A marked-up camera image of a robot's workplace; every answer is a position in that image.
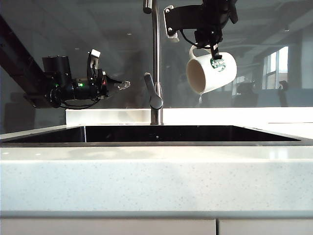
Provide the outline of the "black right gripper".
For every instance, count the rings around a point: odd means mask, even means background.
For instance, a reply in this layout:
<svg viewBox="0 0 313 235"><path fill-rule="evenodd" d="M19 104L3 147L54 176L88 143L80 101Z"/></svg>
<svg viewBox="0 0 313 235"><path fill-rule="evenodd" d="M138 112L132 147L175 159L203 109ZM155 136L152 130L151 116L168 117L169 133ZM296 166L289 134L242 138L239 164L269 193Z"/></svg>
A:
<svg viewBox="0 0 313 235"><path fill-rule="evenodd" d="M207 24L195 22L195 40L197 48L210 47L212 59L222 59L222 55L219 54L218 44L223 40L222 29L223 23L219 24Z"/></svg>

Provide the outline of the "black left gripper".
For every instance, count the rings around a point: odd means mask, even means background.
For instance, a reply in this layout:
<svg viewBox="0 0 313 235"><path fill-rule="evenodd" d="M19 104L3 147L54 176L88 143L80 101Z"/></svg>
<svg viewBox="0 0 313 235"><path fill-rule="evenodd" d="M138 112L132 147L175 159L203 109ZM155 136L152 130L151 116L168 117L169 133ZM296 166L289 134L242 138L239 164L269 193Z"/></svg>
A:
<svg viewBox="0 0 313 235"><path fill-rule="evenodd" d="M117 78L111 78L106 75L105 71L98 69L96 77L93 79L93 97L109 97L109 91L120 91L129 88L130 81L119 80Z"/></svg>

